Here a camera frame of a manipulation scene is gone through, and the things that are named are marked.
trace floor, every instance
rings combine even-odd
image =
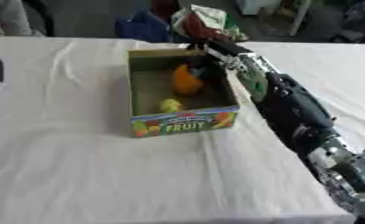
[[[59,37],[114,38],[116,18],[129,18],[149,8],[150,0],[44,0],[55,16]],[[341,10],[333,6],[313,6],[312,20],[295,37],[268,35],[256,17],[239,13],[233,0],[179,0],[182,5],[199,4],[222,9],[230,14],[253,41],[327,42],[339,29]],[[32,23],[40,23],[30,13]]]

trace fruit box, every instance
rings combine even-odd
[[[193,97],[180,97],[172,91],[172,74],[200,51],[183,49],[139,50],[129,52],[130,123],[135,137],[155,137],[178,133],[218,130],[233,126],[239,105],[223,69],[209,71],[215,84],[205,84]],[[159,104],[175,99],[184,111],[161,113]]]

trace yellow fruit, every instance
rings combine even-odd
[[[166,99],[160,102],[160,111],[162,113],[174,113],[182,110],[182,104],[174,99]]]

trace box label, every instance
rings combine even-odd
[[[132,118],[136,137],[154,137],[177,133],[217,130],[231,127],[237,116],[235,110],[200,111],[172,115],[155,115]]]

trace white tablecloth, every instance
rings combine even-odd
[[[243,45],[303,83],[365,147],[365,45]],[[233,129],[131,138],[126,50],[170,46],[0,38],[0,223],[353,221],[235,79]]]

